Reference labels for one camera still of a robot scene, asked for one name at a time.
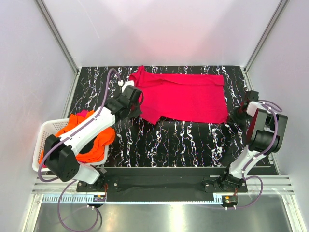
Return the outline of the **magenta t shirt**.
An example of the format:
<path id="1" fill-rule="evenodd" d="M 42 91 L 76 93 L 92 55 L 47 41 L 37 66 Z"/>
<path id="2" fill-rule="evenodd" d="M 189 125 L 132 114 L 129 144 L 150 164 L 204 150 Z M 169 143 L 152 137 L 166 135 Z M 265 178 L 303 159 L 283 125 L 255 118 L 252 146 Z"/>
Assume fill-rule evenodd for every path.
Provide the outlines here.
<path id="1" fill-rule="evenodd" d="M 224 77 L 207 74 L 154 74 L 143 66 L 129 78 L 143 93 L 141 117 L 220 124 L 227 121 Z"/>

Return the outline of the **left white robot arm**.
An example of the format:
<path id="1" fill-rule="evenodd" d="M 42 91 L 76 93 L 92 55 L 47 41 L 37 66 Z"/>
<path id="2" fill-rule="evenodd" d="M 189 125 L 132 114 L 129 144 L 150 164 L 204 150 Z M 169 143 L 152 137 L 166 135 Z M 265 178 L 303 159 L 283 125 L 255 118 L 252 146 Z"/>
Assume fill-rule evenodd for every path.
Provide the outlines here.
<path id="1" fill-rule="evenodd" d="M 104 187 L 104 174 L 90 164 L 79 162 L 76 156 L 116 122 L 139 116 L 142 101 L 142 90 L 133 85 L 127 85 L 118 97 L 104 99 L 102 106 L 78 126 L 59 137 L 50 135 L 46 138 L 39 167 L 46 166 L 63 182 L 82 181 L 93 191 L 100 191 Z"/>

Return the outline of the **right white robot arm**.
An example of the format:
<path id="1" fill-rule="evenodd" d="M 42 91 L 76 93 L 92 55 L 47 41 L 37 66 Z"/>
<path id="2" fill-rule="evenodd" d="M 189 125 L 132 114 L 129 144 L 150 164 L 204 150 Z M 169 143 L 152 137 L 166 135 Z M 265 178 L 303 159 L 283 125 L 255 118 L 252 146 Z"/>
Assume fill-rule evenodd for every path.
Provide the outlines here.
<path id="1" fill-rule="evenodd" d="M 247 91 L 243 103 L 231 116 L 240 123 L 250 119 L 246 145 L 239 157 L 220 175 L 218 186 L 231 192 L 246 185 L 246 175 L 261 159 L 281 148 L 288 117 L 276 103 L 259 99 L 259 93 Z"/>

